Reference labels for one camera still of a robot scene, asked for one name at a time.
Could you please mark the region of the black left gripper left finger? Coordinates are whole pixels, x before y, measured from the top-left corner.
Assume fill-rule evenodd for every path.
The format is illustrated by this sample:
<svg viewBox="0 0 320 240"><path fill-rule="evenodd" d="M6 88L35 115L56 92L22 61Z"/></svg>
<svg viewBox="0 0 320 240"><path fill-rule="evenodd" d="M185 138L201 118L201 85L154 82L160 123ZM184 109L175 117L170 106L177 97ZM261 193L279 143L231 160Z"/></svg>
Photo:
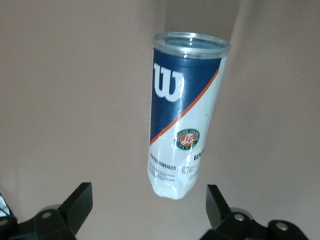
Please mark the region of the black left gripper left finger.
<svg viewBox="0 0 320 240"><path fill-rule="evenodd" d="M93 208L90 182L81 183L62 203L47 206L27 221L20 222L0 196L0 238L2 240L75 240Z"/></svg>

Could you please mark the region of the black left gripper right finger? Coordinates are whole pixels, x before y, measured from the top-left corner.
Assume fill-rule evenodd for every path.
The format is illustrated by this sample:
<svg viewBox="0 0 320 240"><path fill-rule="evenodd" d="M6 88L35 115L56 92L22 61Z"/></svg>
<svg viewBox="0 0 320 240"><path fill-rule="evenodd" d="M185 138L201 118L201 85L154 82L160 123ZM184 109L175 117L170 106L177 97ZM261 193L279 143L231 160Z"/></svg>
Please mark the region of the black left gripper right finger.
<svg viewBox="0 0 320 240"><path fill-rule="evenodd" d="M267 226L256 222L247 211L229 207L217 185L206 189L206 213L211 225L202 240L306 240L295 224L271 220Z"/></svg>

